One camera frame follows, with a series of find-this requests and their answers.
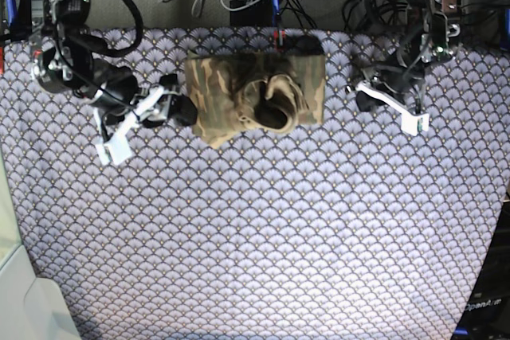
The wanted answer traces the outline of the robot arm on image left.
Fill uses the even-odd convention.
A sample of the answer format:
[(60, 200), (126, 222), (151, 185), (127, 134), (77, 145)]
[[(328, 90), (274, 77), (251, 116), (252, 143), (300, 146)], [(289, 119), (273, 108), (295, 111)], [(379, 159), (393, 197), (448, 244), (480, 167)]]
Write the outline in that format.
[(143, 40), (139, 8), (132, 0), (121, 1), (134, 19), (135, 38), (126, 48), (111, 49), (86, 25), (92, 0), (31, 0), (34, 80), (48, 93), (70, 92), (90, 104), (104, 141), (113, 137), (108, 127), (125, 125), (129, 118), (145, 128), (169, 120), (183, 127), (195, 125), (198, 110), (182, 94), (176, 74), (162, 76), (155, 88), (141, 88), (130, 68), (105, 61), (133, 53)]

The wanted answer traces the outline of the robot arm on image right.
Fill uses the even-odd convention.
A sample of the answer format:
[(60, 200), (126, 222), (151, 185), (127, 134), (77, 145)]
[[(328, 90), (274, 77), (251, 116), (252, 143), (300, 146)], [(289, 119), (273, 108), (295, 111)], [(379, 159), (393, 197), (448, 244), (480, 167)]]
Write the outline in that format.
[(423, 112), (426, 73), (457, 52), (461, 23), (457, 0), (360, 0), (364, 15), (356, 29), (396, 33), (398, 47), (361, 71), (355, 102), (362, 112), (405, 106)]

